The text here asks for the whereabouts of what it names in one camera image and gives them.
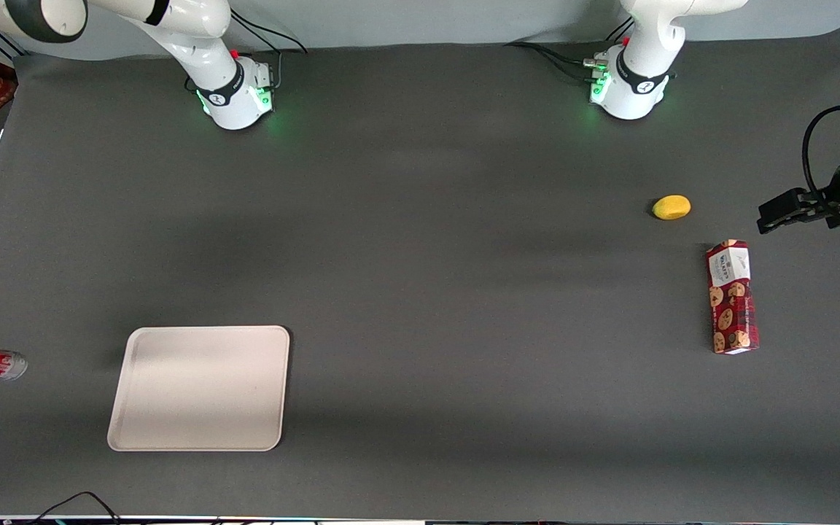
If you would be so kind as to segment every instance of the cookie image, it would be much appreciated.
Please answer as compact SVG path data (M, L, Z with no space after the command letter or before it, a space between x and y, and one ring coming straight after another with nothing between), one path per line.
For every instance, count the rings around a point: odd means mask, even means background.
M724 353L724 335L721 335L720 332L715 332L714 342L715 342L715 353L717 353L717 354Z
M715 286L709 288L709 303L712 308L720 305L722 299L724 299L724 292L721 292L721 288Z
M730 308L726 308L721 315L717 317L717 328L719 330L727 330L731 326L732 319L734 319L734 312Z
M746 349L750 346L750 336L747 332L737 330L732 335L728 335L728 343L733 349Z
M734 297L744 297L744 285L739 282L731 283L731 286L728 287L728 295L733 295Z

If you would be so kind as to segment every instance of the gray tabletop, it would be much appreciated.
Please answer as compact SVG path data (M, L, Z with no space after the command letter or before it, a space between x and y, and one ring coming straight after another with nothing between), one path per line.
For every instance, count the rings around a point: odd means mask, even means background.
M527 50L320 50L225 133L173 61L21 63L0 513L90 489L131 515L840 523L840 230L754 224L840 104L840 32L676 70L617 122ZM839 162L835 116L814 165ZM688 218L650 218L667 193ZM729 237L763 340L735 357L704 275ZM221 324L292 332L282 443L110 451L129 333Z

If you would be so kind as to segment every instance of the red cookie box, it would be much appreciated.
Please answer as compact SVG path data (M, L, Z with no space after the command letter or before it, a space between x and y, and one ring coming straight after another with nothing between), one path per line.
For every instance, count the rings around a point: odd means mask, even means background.
M710 249L706 259L714 352L734 355L760 348L747 243L729 239Z

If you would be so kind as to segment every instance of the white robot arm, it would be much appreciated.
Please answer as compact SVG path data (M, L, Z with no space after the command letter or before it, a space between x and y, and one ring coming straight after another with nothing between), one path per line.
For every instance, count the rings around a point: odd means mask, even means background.
M667 71L686 41L676 17L712 15L744 6L747 0L621 0L636 29L630 43L616 44L587 60L596 85L589 100L614 117L640 119L663 100Z
M220 37L229 28L226 0L90 0L149 34L196 84L203 109L229 130L271 110L271 70L239 57ZM86 27L86 0L0 0L0 31L43 42L76 40Z

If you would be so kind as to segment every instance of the white label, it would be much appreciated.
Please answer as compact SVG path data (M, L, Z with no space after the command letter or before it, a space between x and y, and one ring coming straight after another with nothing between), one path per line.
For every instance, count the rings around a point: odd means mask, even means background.
M746 248L727 248L709 257L712 286L724 286L734 279L750 279Z

